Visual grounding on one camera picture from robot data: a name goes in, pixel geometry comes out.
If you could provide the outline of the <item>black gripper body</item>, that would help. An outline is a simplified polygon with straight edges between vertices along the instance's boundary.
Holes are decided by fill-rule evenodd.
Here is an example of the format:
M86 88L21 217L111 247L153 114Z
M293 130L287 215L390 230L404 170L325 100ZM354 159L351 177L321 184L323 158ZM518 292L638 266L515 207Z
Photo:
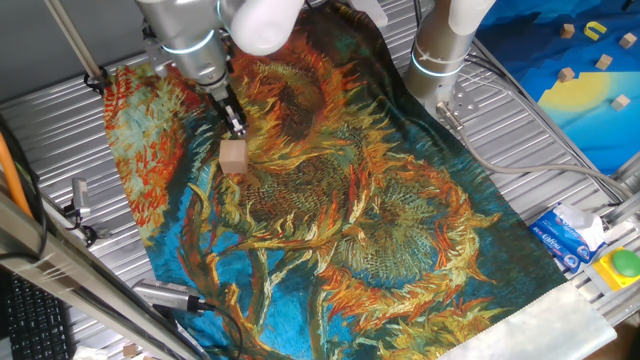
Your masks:
M210 91L212 106L221 119L241 118L241 105L232 88L216 88Z

